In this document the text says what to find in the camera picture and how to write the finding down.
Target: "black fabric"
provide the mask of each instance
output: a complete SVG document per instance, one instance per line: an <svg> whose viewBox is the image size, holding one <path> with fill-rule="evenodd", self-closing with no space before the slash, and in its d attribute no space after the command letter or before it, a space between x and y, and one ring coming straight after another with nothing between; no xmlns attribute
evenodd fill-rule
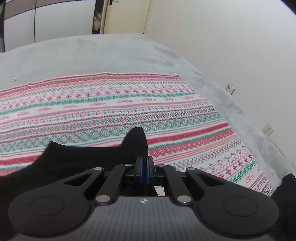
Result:
<svg viewBox="0 0 296 241"><path fill-rule="evenodd" d="M288 174L282 179L271 198L279 207L279 219L271 231L276 240L296 240L296 178Z"/></svg>
<svg viewBox="0 0 296 241"><path fill-rule="evenodd" d="M0 240L9 240L15 235L7 209L21 193L94 167L111 171L119 164L134 164L137 156L148 156L147 140L141 127L131 129L118 147L73 147L51 142L32 165L0 177ZM153 186L149 190L151 196L157 196Z"/></svg>

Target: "patterned blanket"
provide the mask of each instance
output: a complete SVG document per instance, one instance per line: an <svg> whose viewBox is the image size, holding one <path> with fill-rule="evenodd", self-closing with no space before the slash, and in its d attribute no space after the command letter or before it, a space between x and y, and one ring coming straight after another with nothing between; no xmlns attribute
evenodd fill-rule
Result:
<svg viewBox="0 0 296 241"><path fill-rule="evenodd" d="M250 189L272 187L215 107L178 75L90 74L0 91L0 175L30 165L50 141L115 146L143 127L155 164L196 167Z"/></svg>

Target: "logo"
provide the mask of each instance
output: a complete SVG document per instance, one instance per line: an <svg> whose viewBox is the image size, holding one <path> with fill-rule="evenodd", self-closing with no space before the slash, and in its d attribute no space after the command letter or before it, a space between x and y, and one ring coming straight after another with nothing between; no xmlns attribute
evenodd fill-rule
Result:
<svg viewBox="0 0 296 241"><path fill-rule="evenodd" d="M146 198L140 200L141 203L145 204L146 202L149 202Z"/></svg>

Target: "electrical socket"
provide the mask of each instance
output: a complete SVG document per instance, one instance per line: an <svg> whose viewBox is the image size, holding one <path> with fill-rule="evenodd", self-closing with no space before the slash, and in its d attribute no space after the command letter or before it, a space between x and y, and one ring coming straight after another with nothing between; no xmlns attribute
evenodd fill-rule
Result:
<svg viewBox="0 0 296 241"><path fill-rule="evenodd" d="M232 95L233 92L235 91L235 88L233 87L232 84L229 83L229 84L226 86L225 90L226 90L230 95Z"/></svg>
<svg viewBox="0 0 296 241"><path fill-rule="evenodd" d="M266 125L262 128L262 130L267 136L270 136L270 134L274 131L269 122L266 122Z"/></svg>

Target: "metal pin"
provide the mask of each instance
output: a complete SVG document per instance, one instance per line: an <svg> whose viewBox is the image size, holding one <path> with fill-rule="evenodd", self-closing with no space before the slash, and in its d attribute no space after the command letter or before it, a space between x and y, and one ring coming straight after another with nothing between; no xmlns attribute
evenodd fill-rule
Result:
<svg viewBox="0 0 296 241"><path fill-rule="evenodd" d="M107 195L100 195L96 197L96 201L101 203L108 202L110 201L110 197Z"/></svg>
<svg viewBox="0 0 296 241"><path fill-rule="evenodd" d="M182 196L179 196L177 200L178 202L181 202L181 203L188 203L188 202L191 202L192 198L187 195L182 195Z"/></svg>

